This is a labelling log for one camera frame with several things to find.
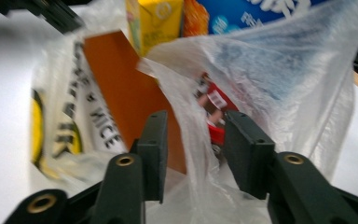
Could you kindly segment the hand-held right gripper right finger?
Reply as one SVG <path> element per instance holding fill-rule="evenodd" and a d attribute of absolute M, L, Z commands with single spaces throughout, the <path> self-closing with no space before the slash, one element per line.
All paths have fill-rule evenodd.
<path fill-rule="evenodd" d="M 240 190 L 268 201 L 273 224 L 358 224 L 358 214 L 305 156 L 277 153 L 247 115 L 226 113 L 223 146 Z"/>

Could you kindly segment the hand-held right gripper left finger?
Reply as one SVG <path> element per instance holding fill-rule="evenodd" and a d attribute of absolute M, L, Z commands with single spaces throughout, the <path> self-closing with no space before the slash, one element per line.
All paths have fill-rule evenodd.
<path fill-rule="evenodd" d="M 168 113 L 151 114 L 129 153 L 108 163 L 91 224 L 145 224 L 145 203 L 163 202 L 168 159 Z"/>

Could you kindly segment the brown rectangular box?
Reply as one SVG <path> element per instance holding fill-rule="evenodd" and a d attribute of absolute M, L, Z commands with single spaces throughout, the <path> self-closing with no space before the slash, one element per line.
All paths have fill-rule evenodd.
<path fill-rule="evenodd" d="M 179 124 L 157 81 L 137 70 L 139 56 L 120 31 L 90 36 L 84 53 L 126 147 L 141 136 L 147 118 L 168 112 L 168 166 L 184 174 L 186 157 Z"/>

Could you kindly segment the clear printed plastic bag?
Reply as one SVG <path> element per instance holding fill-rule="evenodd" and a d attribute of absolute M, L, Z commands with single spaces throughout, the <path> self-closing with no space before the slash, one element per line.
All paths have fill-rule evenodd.
<path fill-rule="evenodd" d="M 48 44 L 34 74 L 34 166 L 71 194 L 98 182 L 112 157 L 125 151 L 121 133 L 85 57 L 89 36 L 126 34 L 124 0 L 95 0 L 84 26 Z M 154 224 L 264 224 L 262 205 L 224 183 L 210 133 L 193 99 L 208 72 L 278 151 L 308 157 L 325 177 L 335 172 L 352 106 L 352 63 L 358 51 L 358 0 L 325 0 L 304 14 L 230 35 L 180 38 L 139 58 L 179 124 L 186 157 Z"/>

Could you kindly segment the yellow drink carton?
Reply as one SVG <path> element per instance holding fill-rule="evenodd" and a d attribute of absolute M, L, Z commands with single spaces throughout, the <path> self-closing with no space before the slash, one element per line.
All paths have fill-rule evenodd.
<path fill-rule="evenodd" d="M 184 0 L 125 0 L 129 36 L 140 56 L 180 36 Z"/>

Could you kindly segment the red can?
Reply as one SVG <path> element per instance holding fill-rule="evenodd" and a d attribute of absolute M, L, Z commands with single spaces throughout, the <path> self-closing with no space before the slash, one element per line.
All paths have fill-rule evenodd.
<path fill-rule="evenodd" d="M 225 112 L 238 111 L 238 108 L 207 73 L 203 73 L 197 82 L 194 96 L 199 106 L 205 110 L 212 144 L 221 147 L 225 138 Z"/>

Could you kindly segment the white table mat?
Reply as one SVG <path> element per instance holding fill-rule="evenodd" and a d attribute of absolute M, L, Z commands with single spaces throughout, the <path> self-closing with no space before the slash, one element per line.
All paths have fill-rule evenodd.
<path fill-rule="evenodd" d="M 50 184 L 29 162 L 30 89 L 49 40 L 60 37 L 33 14 L 0 14 L 0 224 L 28 195 Z M 332 183 L 358 196 L 358 75 L 355 106 Z"/>

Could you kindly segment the blue snack packet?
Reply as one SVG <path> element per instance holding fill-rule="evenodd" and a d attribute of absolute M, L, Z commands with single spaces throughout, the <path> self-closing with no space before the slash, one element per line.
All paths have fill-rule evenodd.
<path fill-rule="evenodd" d="M 325 0 L 185 0 L 183 36 L 222 35 L 304 14 Z"/>

